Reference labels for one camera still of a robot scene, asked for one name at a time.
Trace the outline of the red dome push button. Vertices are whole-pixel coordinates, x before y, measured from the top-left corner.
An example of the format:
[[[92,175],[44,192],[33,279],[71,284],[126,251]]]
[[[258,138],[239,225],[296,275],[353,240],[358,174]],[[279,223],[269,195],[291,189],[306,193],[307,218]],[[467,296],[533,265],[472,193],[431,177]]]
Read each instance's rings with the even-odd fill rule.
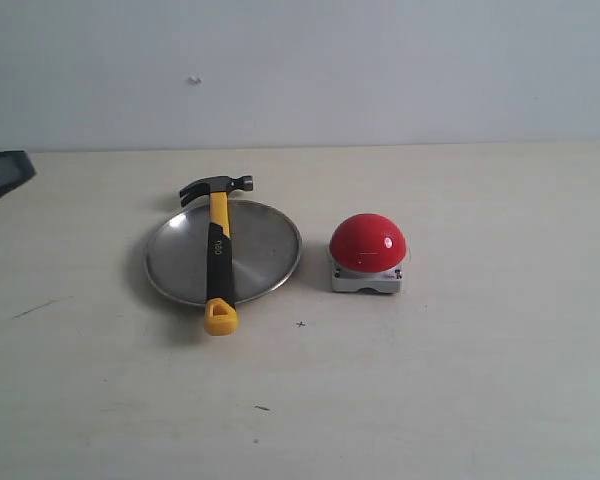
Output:
[[[397,294],[402,290],[409,248],[391,219],[375,213],[353,215],[335,229],[328,249],[333,291]]]

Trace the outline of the yellow black claw hammer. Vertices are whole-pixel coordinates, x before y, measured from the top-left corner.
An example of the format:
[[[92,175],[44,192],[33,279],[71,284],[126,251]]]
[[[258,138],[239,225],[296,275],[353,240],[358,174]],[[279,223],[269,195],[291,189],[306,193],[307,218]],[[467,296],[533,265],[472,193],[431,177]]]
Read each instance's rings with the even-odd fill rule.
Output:
[[[212,336],[232,334],[239,325],[235,306],[229,195],[236,190],[252,191],[253,187],[250,175],[238,178],[214,176],[194,181],[179,191],[182,207],[204,196],[208,196],[210,201],[204,328]]]

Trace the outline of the round metal plate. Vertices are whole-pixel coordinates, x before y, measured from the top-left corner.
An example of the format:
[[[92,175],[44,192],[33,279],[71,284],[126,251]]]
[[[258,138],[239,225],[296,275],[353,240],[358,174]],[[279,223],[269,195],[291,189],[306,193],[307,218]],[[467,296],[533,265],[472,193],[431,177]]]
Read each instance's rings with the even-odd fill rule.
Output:
[[[294,272],[302,237],[293,221],[272,206],[246,199],[229,202],[236,302],[245,303],[281,286]],[[209,206],[188,206],[148,240],[144,267],[151,285],[180,304],[206,302]]]

